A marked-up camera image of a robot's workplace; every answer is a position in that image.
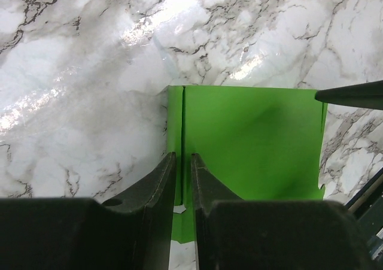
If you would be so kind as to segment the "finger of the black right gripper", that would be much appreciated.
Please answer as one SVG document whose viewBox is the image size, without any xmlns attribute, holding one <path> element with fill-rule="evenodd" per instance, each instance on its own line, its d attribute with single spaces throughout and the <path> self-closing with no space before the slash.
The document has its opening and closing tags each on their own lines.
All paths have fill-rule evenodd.
<svg viewBox="0 0 383 270">
<path fill-rule="evenodd" d="M 328 104 L 383 110 L 383 82 L 318 90 L 315 99 Z"/>
</svg>

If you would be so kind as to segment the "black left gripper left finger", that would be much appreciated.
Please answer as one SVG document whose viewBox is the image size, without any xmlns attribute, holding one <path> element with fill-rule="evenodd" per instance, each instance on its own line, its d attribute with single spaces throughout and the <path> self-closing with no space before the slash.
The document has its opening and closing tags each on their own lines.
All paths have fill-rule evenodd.
<svg viewBox="0 0 383 270">
<path fill-rule="evenodd" d="M 177 180 L 177 156 L 170 152 L 144 178 L 102 205 L 124 219 L 116 246 L 127 250 L 123 269 L 168 269 Z"/>
</svg>

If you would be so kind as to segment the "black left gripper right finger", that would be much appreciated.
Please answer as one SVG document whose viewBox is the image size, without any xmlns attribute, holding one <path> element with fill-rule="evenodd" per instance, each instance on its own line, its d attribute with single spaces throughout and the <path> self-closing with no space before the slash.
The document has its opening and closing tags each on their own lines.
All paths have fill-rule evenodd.
<svg viewBox="0 0 383 270">
<path fill-rule="evenodd" d="M 210 172 L 198 153 L 191 155 L 191 187 L 196 238 L 196 267 L 197 269 L 214 269 L 215 246 L 208 216 L 214 202 L 238 200 L 239 196 Z"/>
</svg>

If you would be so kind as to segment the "green paper box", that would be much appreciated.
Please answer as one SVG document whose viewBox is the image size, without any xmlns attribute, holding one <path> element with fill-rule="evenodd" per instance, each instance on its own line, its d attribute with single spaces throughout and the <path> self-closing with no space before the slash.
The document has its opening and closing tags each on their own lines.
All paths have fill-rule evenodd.
<svg viewBox="0 0 383 270">
<path fill-rule="evenodd" d="M 246 200 L 322 199 L 327 104 L 310 89 L 168 88 L 167 150 L 177 156 L 172 239 L 194 240 L 191 157 Z"/>
</svg>

